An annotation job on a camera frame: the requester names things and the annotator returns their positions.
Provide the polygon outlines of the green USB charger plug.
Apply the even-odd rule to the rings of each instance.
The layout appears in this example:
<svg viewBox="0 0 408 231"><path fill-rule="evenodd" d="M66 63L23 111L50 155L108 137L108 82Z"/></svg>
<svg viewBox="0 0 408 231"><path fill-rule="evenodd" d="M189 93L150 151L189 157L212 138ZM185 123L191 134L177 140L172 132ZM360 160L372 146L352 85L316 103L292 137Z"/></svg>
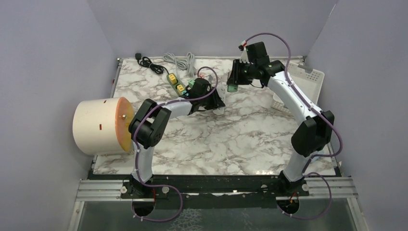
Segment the green USB charger plug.
<svg viewBox="0 0 408 231"><path fill-rule="evenodd" d="M228 84L227 85L227 92L234 93L238 91L238 85L235 84Z"/></svg>

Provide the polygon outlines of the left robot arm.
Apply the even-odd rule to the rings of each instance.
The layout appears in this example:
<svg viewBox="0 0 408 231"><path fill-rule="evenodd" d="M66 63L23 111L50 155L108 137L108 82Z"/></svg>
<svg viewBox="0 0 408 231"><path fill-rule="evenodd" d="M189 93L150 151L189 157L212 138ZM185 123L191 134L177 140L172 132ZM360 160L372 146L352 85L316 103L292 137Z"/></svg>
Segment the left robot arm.
<svg viewBox="0 0 408 231"><path fill-rule="evenodd" d="M179 116L189 116L195 112L211 111L225 107L216 86L205 78L197 78L191 87L171 101L158 103L146 99L134 115L128 130L135 145L135 165L132 177L133 192L138 197L151 193L148 180L153 176L152 162L155 146L159 143L169 120Z"/></svg>

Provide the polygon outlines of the white power strip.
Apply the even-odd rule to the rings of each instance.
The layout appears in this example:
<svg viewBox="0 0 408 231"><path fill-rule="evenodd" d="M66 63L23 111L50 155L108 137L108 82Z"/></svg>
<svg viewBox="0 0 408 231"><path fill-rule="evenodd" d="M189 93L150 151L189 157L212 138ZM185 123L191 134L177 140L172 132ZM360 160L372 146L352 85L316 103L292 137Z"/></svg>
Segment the white power strip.
<svg viewBox="0 0 408 231"><path fill-rule="evenodd" d="M217 108L217 109L214 109L214 110L213 110L213 114L215 114L215 115L217 115L217 116L220 116L220 115L223 115L223 114L224 114L225 109L226 109L226 105L227 105L227 103L226 103L227 86L226 86L226 85L223 85L223 84L217 86L217 92L218 92L218 95L219 95L220 99L221 99L222 102L224 103L224 106L222 106L222 107L220 107L220 108Z"/></svg>

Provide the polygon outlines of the light green charger plug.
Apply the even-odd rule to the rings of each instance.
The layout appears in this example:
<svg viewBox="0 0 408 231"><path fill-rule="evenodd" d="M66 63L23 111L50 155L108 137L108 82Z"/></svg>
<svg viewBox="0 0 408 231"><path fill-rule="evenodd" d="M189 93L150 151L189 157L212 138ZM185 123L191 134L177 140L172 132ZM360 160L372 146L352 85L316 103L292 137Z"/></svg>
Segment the light green charger plug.
<svg viewBox="0 0 408 231"><path fill-rule="evenodd" d="M192 88L192 87L194 86L194 84L195 84L195 80L194 80L194 79L190 79L190 80L188 81L188 85L189 85L190 88Z"/></svg>

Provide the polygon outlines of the green power strip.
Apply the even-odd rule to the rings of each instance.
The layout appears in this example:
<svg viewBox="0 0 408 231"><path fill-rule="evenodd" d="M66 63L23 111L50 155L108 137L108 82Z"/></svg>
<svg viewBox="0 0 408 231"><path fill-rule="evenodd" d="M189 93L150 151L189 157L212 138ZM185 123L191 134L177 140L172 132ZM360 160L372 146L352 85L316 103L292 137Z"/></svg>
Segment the green power strip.
<svg viewBox="0 0 408 231"><path fill-rule="evenodd" d="M178 95L178 93L177 93L177 91L176 91L176 86L177 86L178 84L183 85L184 88L185 88L185 90L186 90L186 93L183 94L183 95L178 95L178 96L179 96L179 97L187 97L187 96L189 95L189 93L188 93L188 90L186 89L185 84L183 84L182 81L181 81L178 77L177 77L177 80L178 80L178 82L177 82L176 85L171 85L171 84L169 83L168 79L167 79L168 83L170 84L170 86L171 86L172 89L176 92L177 95Z"/></svg>

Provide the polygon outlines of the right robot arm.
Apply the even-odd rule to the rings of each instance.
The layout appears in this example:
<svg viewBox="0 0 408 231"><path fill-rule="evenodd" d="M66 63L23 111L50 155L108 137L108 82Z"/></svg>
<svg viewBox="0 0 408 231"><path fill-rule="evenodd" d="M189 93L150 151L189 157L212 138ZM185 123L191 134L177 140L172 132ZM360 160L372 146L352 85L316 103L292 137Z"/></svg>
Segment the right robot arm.
<svg viewBox="0 0 408 231"><path fill-rule="evenodd" d="M307 98L289 75L290 63L271 61L263 42L249 45L244 41L239 49L242 54L239 59L233 60L227 91L236 92L239 85L251 85L254 80L259 80L262 87L268 87L278 95L298 124L291 137L293 153L278 176L278 191L289 196L303 181L311 155L329 143L334 114L323 111Z"/></svg>

